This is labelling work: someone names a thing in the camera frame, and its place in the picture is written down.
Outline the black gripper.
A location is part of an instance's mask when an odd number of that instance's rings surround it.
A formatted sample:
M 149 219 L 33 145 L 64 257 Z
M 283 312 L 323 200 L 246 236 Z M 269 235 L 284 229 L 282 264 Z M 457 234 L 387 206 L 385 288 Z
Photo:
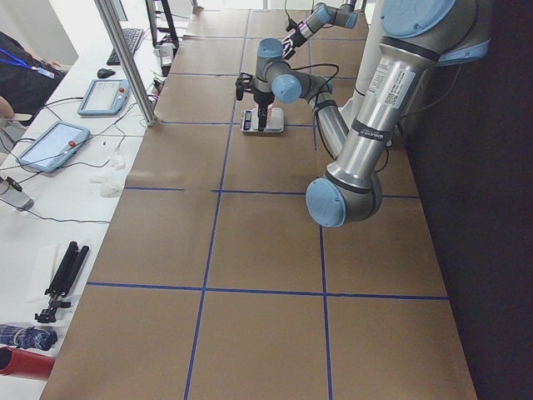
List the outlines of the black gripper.
M 298 32 L 288 35 L 282 40 L 283 58 L 292 58 L 296 54 L 296 50 L 306 42 L 306 38 Z
M 267 108 L 273 104 L 273 93 L 263 92 L 259 89 L 255 89 L 253 93 L 254 102 L 257 104 L 257 118 L 259 132 L 263 132 L 267 125 Z

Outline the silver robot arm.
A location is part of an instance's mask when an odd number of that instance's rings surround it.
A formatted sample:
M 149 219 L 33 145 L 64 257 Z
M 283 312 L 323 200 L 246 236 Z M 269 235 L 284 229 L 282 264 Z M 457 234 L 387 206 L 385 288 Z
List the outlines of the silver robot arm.
M 312 8 L 311 14 L 300 22 L 292 19 L 286 10 L 288 35 L 281 41 L 282 57 L 286 60 L 293 57 L 298 48 L 325 26 L 354 28 L 358 19 L 355 6 L 356 1 L 343 1 L 339 7 L 319 2 Z
M 491 1 L 380 1 L 361 60 L 354 96 L 338 107 L 329 82 L 289 65 L 295 50 L 326 25 L 353 28 L 355 4 L 317 4 L 311 16 L 282 39 L 265 38 L 257 49 L 256 74 L 237 85 L 258 106 L 258 127 L 267 124 L 275 101 L 304 99 L 312 108 L 324 146 L 332 156 L 322 177 L 306 190 L 311 217 L 339 227 L 371 217 L 381 205 L 376 163 L 411 104 L 423 74 L 435 67 L 468 63 L 488 50 Z

